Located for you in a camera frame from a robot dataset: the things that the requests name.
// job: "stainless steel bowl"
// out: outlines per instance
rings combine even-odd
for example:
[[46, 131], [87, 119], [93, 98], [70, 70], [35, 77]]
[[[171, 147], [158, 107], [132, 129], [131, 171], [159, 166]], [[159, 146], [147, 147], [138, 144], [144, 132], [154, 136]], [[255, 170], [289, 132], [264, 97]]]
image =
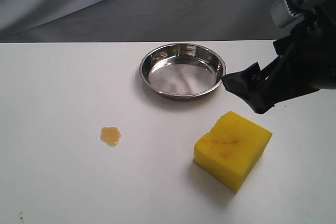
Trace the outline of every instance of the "stainless steel bowl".
[[156, 48], [140, 64], [140, 76], [150, 89], [177, 100], [191, 100], [212, 92], [225, 73], [218, 54], [194, 44]]

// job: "gray curtain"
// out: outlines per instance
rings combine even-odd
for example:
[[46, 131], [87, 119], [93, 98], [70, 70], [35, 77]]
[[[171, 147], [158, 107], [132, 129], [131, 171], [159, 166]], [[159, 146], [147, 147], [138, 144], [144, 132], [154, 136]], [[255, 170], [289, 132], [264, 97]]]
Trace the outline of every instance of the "gray curtain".
[[[54, 4], [54, 9], [48, 8], [53, 1], [58, 4]], [[269, 10], [276, 0], [103, 0], [91, 5], [98, 1], [44, 0], [44, 8], [31, 10], [30, 18], [24, 17], [4, 26], [0, 30], [0, 41], [277, 39], [289, 34], [291, 28], [280, 29], [273, 24]], [[72, 13], [28, 29], [60, 16], [62, 11], [67, 14], [64, 6]]]

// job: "white table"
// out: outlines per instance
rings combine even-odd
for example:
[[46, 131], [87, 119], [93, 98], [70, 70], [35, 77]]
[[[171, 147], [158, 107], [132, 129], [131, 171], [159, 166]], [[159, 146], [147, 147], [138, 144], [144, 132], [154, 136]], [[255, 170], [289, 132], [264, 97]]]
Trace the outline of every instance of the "white table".
[[[196, 43], [228, 72], [275, 57], [271, 41]], [[0, 223], [333, 223], [336, 91], [264, 115], [223, 86], [167, 100], [138, 77], [163, 44], [0, 45]], [[230, 110], [274, 133], [237, 194], [192, 162]], [[104, 126], [120, 129], [116, 147]]]

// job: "robotic arm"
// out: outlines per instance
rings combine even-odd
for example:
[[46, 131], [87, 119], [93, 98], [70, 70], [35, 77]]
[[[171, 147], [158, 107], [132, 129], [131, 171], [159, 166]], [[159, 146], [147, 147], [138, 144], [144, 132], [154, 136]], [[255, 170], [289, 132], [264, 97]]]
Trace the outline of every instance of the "robotic arm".
[[227, 91], [259, 114], [281, 101], [336, 89], [336, 0], [280, 0], [271, 14], [281, 28], [304, 20], [274, 42], [278, 57], [263, 70], [254, 63], [222, 78]]

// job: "sponge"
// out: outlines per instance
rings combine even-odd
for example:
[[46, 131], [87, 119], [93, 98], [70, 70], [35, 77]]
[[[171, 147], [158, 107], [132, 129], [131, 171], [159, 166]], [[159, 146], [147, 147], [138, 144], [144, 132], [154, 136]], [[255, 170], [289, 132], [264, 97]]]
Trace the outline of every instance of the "sponge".
[[228, 112], [195, 144], [194, 162], [238, 191], [271, 136], [261, 126]]

